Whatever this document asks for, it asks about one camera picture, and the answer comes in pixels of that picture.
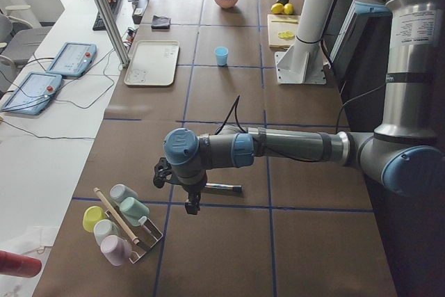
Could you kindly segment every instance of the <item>red cylinder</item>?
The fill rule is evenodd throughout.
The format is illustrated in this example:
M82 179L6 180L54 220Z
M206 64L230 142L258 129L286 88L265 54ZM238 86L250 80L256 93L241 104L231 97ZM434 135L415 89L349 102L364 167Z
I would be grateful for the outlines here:
M32 278L40 270L42 262L39 259L0 250L0 274Z

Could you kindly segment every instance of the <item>wooden cutting board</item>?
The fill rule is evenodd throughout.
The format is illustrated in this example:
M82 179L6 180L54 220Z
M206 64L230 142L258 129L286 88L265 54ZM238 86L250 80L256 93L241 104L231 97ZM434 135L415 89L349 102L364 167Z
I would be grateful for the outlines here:
M278 33L282 31L291 31L297 35L298 23L283 22L286 20L300 21L299 15L267 15L267 32L269 37L269 47L271 48L289 48L294 42L295 38L282 39L278 37Z

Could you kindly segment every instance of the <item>black keyboard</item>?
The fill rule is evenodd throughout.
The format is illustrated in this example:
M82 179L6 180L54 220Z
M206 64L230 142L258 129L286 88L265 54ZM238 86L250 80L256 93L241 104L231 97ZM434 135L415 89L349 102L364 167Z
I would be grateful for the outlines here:
M120 12L120 7L122 6L122 0L116 0L108 3L110 5L111 13L113 14L114 20L116 20L116 17L118 17L118 14ZM95 23L92 25L93 31L104 31L105 30L105 23L100 16L100 13L97 13Z

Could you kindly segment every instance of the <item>yellow cup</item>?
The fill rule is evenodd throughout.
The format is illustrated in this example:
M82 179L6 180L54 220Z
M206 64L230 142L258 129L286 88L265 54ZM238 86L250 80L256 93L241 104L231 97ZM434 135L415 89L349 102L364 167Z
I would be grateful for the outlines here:
M86 232L92 233L96 223L105 218L105 211L101 207L94 205L85 210L82 226Z

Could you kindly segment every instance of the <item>white tray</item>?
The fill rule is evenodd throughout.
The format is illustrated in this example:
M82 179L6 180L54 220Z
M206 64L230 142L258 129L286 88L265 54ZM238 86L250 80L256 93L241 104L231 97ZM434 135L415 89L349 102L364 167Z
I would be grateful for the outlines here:
M171 85L178 54L178 41L138 41L124 83L128 86Z

